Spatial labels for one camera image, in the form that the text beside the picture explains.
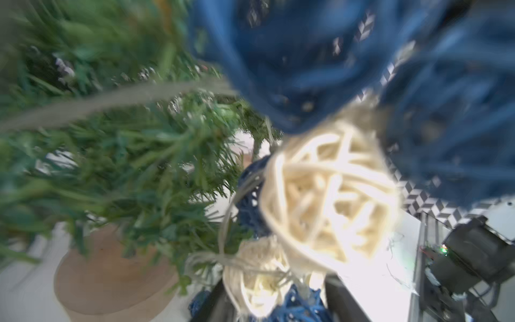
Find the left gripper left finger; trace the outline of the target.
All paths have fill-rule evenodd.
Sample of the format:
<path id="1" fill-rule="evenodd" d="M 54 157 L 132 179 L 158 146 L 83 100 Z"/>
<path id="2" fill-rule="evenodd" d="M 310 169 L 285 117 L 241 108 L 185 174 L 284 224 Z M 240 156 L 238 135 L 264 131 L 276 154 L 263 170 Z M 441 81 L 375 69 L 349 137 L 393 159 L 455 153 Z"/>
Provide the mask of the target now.
<path id="1" fill-rule="evenodd" d="M 233 303 L 223 281 L 211 290 L 198 292 L 189 305 L 191 322 L 233 322 Z"/>

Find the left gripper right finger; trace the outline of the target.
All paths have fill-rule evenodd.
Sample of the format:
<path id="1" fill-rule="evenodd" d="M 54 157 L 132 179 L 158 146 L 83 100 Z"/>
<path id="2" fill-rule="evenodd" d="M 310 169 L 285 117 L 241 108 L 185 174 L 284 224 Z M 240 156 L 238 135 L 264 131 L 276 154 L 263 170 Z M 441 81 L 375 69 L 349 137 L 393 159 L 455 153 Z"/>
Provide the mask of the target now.
<path id="1" fill-rule="evenodd" d="M 327 308 L 334 321 L 370 322 L 359 303 L 337 275 L 325 277 L 325 292 Z"/>

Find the rattan ball string light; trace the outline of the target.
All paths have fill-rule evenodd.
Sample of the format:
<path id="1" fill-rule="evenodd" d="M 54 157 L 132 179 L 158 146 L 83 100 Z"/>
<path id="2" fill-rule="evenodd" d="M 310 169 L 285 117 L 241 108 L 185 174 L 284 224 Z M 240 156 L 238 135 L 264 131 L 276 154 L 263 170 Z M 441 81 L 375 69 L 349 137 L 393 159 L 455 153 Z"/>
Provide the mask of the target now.
<path id="1" fill-rule="evenodd" d="M 191 1 L 186 46 L 265 125 L 213 267 L 263 318 L 320 272 L 366 283 L 403 206 L 393 170 L 460 207 L 514 194 L 513 1 Z"/>

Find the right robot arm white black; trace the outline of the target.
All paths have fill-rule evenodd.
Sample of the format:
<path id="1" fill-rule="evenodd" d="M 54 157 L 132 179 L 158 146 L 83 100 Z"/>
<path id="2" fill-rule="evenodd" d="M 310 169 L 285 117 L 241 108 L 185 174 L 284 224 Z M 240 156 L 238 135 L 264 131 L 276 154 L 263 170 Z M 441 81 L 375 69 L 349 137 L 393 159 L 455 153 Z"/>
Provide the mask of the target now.
<path id="1" fill-rule="evenodd" d="M 514 276 L 514 243 L 479 216 L 422 252 L 419 307 L 435 321 L 497 321 L 501 286 Z"/>

